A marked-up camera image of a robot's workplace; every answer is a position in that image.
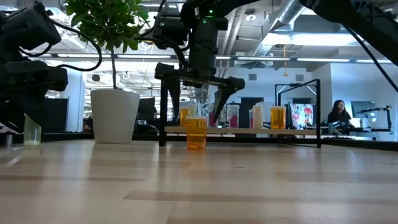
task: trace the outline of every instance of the wooden floor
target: wooden floor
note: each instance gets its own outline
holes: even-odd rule
[[[398,153],[89,140],[3,148],[0,223],[398,223]]]

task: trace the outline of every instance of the orange liquid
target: orange liquid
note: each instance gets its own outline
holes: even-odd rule
[[[180,109],[180,126],[181,127],[187,127],[187,116],[189,115],[189,109],[188,108],[183,108]]]
[[[286,110],[273,108],[271,109],[271,129],[285,129]]]
[[[206,134],[206,119],[187,119],[187,150],[204,151],[206,149]]]

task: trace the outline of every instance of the wooden shelf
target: wooden shelf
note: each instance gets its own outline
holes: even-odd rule
[[[167,133],[186,133],[184,127],[165,127]],[[316,135],[315,130],[287,130],[287,129],[249,129],[249,128],[207,128],[207,133],[232,133],[232,134],[291,134],[291,135]]]

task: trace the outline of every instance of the woman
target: woman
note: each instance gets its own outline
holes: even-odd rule
[[[334,123],[336,121],[344,123],[342,124],[343,127],[354,127],[351,124],[351,116],[347,113],[343,100],[336,100],[333,104],[332,112],[328,115],[328,123]]]

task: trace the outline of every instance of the white planter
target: white planter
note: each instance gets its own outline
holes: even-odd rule
[[[130,143],[139,95],[123,90],[91,91],[93,127],[97,143]]]

